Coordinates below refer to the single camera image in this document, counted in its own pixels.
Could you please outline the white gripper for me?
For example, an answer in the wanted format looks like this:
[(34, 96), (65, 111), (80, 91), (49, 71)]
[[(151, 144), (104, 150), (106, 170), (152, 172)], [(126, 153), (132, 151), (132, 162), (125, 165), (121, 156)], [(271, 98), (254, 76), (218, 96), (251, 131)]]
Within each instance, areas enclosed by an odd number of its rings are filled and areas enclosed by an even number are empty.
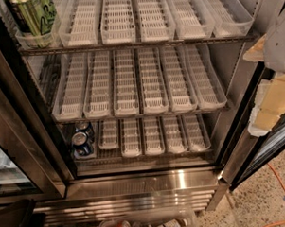
[[(262, 62), (276, 72), (285, 72), (285, 8), (267, 31), (244, 54), (246, 61)], [(248, 132), (262, 137), (271, 131), (285, 114), (285, 74), (262, 79), (251, 110)]]

